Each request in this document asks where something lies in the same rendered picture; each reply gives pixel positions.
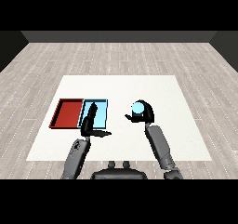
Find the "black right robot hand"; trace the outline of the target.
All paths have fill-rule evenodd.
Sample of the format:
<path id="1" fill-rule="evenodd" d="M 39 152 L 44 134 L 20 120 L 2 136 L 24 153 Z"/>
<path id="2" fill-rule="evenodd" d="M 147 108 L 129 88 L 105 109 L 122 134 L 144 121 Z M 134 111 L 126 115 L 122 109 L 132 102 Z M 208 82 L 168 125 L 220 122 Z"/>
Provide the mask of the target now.
<path id="1" fill-rule="evenodd" d="M 133 117 L 132 114 L 131 115 L 126 114 L 125 118 L 130 120 L 132 123 L 139 123 L 139 122 L 144 122 L 145 124 L 153 123 L 154 122 L 154 113 L 153 113 L 152 106 L 148 102 L 146 102 L 142 99 L 137 100 L 137 101 L 141 102 L 144 105 L 143 116 L 142 117 Z"/>

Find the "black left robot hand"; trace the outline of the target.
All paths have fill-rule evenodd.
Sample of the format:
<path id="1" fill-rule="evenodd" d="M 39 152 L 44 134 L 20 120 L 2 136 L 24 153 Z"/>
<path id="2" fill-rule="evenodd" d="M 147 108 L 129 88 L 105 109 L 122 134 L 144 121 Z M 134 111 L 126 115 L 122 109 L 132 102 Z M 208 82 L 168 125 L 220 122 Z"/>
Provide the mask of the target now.
<path id="1" fill-rule="evenodd" d="M 98 107 L 95 102 L 93 102 L 89 110 L 87 112 L 87 116 L 84 118 L 83 123 L 81 125 L 81 136 L 82 137 L 100 137 L 103 138 L 105 136 L 109 136 L 111 132 L 108 131 L 102 131 L 102 130 L 94 130 L 93 129 L 93 124 L 94 124 L 94 119 L 97 114 Z"/>

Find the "small blue can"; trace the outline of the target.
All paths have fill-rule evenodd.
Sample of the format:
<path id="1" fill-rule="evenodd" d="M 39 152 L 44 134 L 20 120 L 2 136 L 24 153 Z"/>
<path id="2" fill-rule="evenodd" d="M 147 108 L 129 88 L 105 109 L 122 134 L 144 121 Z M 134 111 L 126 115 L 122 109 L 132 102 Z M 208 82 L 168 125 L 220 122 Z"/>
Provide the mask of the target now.
<path id="1" fill-rule="evenodd" d="M 142 117 L 144 112 L 144 105 L 137 101 L 132 104 L 132 116 L 133 117 Z"/>

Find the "light blue shallow open box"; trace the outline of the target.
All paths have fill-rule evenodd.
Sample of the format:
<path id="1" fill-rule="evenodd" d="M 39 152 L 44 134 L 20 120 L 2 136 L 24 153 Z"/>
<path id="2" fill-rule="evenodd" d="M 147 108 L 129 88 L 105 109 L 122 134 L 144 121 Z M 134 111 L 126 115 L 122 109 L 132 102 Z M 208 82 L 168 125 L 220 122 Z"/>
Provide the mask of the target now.
<path id="1" fill-rule="evenodd" d="M 107 108 L 108 108 L 107 99 L 85 99 L 83 102 L 83 107 L 80 111 L 77 127 L 80 128 L 82 126 L 82 123 L 85 117 L 87 116 L 89 108 L 92 103 L 95 103 L 98 108 L 96 112 L 96 117 L 94 119 L 93 128 L 105 129 L 107 122 Z"/>

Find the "red shallow open box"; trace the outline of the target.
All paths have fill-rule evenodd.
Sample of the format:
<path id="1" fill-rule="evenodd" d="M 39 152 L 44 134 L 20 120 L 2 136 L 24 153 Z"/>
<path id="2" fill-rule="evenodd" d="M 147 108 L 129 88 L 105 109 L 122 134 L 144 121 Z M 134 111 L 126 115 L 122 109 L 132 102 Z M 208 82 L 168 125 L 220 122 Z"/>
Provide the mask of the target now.
<path id="1" fill-rule="evenodd" d="M 49 128 L 77 129 L 83 101 L 83 99 L 60 99 Z"/>

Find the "dark grey robot body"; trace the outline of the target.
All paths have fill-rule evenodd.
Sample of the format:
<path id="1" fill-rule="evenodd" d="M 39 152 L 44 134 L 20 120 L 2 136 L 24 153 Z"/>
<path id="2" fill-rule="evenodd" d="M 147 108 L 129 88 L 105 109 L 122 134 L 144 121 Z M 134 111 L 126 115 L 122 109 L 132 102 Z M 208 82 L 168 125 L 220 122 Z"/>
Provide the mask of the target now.
<path id="1" fill-rule="evenodd" d="M 123 161 L 122 168 L 115 167 L 115 161 L 110 161 L 106 169 L 94 172 L 91 179 L 147 179 L 144 172 L 132 169 L 128 161 Z"/>

